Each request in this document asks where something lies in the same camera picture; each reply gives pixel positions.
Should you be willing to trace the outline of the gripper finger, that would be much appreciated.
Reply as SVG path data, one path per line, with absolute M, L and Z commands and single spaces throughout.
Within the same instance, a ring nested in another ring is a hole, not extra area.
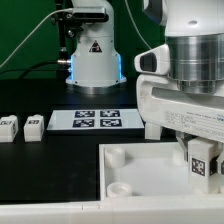
M 220 155 L 216 159 L 217 164 L 217 173 L 220 175 L 224 175 L 224 151 L 220 153 Z

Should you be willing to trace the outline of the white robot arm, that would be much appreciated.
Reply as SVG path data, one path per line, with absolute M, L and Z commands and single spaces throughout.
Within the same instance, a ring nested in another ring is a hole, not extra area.
M 165 27 L 165 43 L 134 59 L 142 119 L 151 129 L 224 142 L 224 0 L 143 0 L 143 12 Z M 114 86 L 119 57 L 106 8 L 81 0 L 73 14 L 87 27 L 71 56 L 68 83 Z

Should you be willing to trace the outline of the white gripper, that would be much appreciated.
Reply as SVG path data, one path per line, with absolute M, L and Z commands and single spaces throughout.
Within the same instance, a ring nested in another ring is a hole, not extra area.
M 145 138 L 159 140 L 162 129 L 177 131 L 184 160 L 188 160 L 188 137 L 200 136 L 224 143 L 224 81 L 214 94 L 189 94 L 167 77 L 169 48 L 166 44 L 134 59 L 141 75 L 136 83 L 137 107 L 145 122 Z

